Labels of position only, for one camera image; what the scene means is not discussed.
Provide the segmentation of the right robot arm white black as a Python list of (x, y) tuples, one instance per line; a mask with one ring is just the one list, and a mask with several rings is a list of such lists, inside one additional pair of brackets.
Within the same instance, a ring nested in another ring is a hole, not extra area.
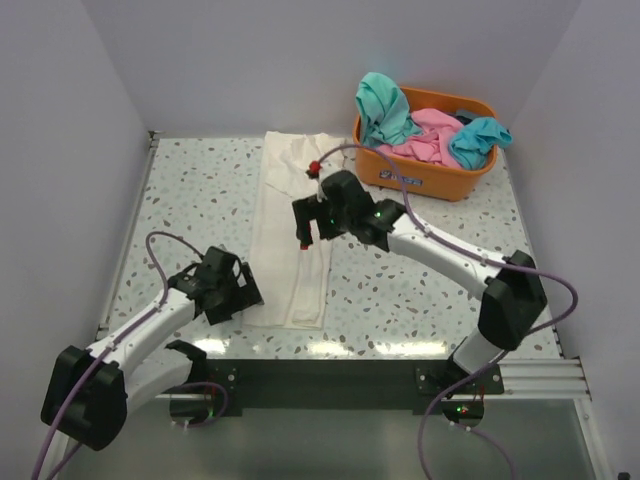
[(373, 200), (347, 170), (313, 163), (306, 175), (317, 191), (292, 203), (301, 249), (315, 238), (351, 234), (364, 245), (435, 270), (479, 300), (477, 325), (449, 356), (444, 382), (452, 384), (516, 350), (547, 307), (530, 255), (516, 251), (502, 257), (448, 235), (397, 201)]

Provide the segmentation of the white t shirt red print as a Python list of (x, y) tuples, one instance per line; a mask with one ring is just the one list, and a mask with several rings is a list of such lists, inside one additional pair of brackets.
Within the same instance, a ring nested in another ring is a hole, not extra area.
[(326, 133), (265, 135), (249, 252), (264, 304), (245, 312), (244, 325), (322, 327), (332, 244), (316, 239), (300, 248), (292, 202), (317, 191), (305, 174), (309, 164), (345, 142)]

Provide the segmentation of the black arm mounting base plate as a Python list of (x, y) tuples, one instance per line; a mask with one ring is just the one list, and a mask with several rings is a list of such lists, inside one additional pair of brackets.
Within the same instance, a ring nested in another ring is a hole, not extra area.
[(224, 410), (245, 409), (424, 411), (440, 391), (461, 379), (446, 360), (207, 360), (199, 361), (189, 382), (211, 386), (169, 391), (174, 420), (198, 423)]

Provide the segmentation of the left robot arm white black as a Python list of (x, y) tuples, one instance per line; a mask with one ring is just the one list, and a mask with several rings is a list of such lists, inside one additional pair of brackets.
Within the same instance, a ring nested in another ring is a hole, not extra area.
[(40, 418), (94, 451), (108, 446), (127, 416), (156, 395), (210, 379), (206, 353), (174, 333), (199, 316), (217, 325), (263, 298), (250, 265), (218, 247), (173, 276), (151, 303), (103, 339), (57, 357)]

